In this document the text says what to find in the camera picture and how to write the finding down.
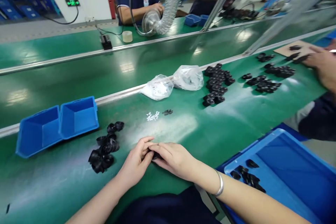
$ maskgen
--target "clear plastic bag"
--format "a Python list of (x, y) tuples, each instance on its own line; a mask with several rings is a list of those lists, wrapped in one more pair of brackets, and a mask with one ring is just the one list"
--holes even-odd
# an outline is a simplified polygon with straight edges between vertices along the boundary
[(174, 88), (171, 79), (165, 75), (157, 75), (154, 79), (147, 82), (146, 86), (140, 90), (140, 93), (153, 100), (162, 100), (170, 96)]
[(203, 87), (203, 73), (199, 66), (180, 66), (173, 75), (173, 83), (176, 88), (196, 91)]

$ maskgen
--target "blue plastic bin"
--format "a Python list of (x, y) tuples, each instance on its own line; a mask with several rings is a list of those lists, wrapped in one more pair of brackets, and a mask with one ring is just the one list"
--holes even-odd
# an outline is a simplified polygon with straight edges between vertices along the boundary
[(209, 18), (208, 15), (201, 15), (201, 20), (199, 21), (198, 25), (203, 27), (208, 18)]
[(60, 134), (69, 139), (99, 127), (95, 98), (79, 99), (61, 105)]
[(184, 24), (190, 27), (196, 26), (200, 22), (201, 18), (194, 14), (189, 14), (185, 17)]
[(57, 105), (21, 120), (15, 153), (29, 158), (61, 141), (59, 113)]
[[(336, 220), (336, 171), (283, 129), (276, 129), (225, 165), (228, 176), (252, 159), (259, 168), (249, 173), (260, 178), (266, 193), (311, 223)], [(229, 207), (229, 216), (244, 223)]]

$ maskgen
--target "hand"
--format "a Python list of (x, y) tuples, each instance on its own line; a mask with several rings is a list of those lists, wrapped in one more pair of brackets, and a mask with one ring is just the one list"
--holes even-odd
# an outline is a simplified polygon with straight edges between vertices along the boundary
[(195, 159), (182, 145), (177, 143), (159, 143), (149, 146), (151, 151), (161, 155), (162, 159), (154, 159), (158, 166), (174, 175), (194, 182), (198, 160)]
[(303, 63), (317, 69), (320, 82), (333, 93), (336, 93), (336, 57), (329, 51), (310, 47), (314, 54), (310, 55)]
[(152, 8), (157, 9), (160, 12), (160, 15), (163, 14), (165, 7), (161, 3), (155, 3), (151, 5)]
[(116, 175), (118, 180), (128, 190), (135, 186), (144, 176), (145, 171), (152, 161), (154, 152), (148, 149), (151, 145), (157, 145), (150, 142), (154, 137), (146, 136), (141, 138), (136, 146), (129, 152), (122, 168)]

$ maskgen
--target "bangle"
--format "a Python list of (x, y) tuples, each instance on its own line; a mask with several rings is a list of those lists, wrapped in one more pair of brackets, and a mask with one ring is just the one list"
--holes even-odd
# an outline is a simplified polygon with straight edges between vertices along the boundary
[(219, 195), (221, 195), (223, 193), (223, 189), (224, 189), (224, 182), (223, 182), (223, 178), (222, 175), (219, 171), (215, 170), (219, 176), (219, 181), (220, 181), (220, 188), (218, 190), (218, 192), (216, 194), (214, 194), (214, 196), (218, 197)]

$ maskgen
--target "electrical cord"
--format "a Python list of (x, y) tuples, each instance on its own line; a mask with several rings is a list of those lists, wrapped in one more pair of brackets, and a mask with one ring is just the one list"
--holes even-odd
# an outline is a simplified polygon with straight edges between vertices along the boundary
[[(25, 0), (25, 2), (26, 2), (30, 7), (32, 7), (32, 8), (34, 9), (34, 5), (31, 3), (30, 0)], [(46, 19), (48, 19), (48, 20), (50, 20), (50, 21), (53, 21), (53, 22), (55, 22), (55, 23), (57, 23), (57, 24), (60, 24), (60, 25), (65, 25), (65, 24), (66, 24), (66, 25), (70, 25), (70, 24), (72, 24), (73, 22), (75, 22), (75, 21), (77, 20), (77, 18), (78, 18), (79, 10), (78, 10), (78, 6), (77, 6), (77, 5), (76, 5), (76, 9), (77, 9), (77, 14), (76, 14), (75, 19), (72, 20), (71, 22), (68, 22), (68, 23), (58, 22), (58, 21), (56, 21), (56, 20), (54, 20), (54, 19), (51, 19), (51, 18), (45, 16), (44, 14), (41, 14), (41, 13), (39, 13), (39, 15), (42, 16), (42, 17), (44, 17), (44, 18), (46, 18)]]

